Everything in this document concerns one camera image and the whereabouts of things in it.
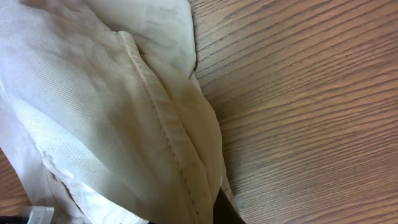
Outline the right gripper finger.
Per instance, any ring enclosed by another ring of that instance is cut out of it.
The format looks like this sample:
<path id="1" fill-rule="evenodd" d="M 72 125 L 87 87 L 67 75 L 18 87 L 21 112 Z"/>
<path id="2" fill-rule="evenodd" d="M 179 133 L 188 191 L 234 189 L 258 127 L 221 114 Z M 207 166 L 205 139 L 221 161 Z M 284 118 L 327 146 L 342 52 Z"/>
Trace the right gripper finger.
<path id="1" fill-rule="evenodd" d="M 220 188 L 213 206 L 214 224 L 246 224 L 232 206 L 223 189 Z"/>

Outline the beige shorts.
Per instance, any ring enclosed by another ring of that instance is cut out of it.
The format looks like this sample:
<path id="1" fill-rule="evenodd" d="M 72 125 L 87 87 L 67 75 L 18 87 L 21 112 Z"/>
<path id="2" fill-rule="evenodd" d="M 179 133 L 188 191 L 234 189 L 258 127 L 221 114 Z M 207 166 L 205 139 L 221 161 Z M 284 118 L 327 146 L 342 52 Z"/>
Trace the beige shorts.
<path id="1" fill-rule="evenodd" d="M 52 223 L 213 223 L 237 211 L 195 76 L 191 7 L 2 1 L 1 149 Z"/>

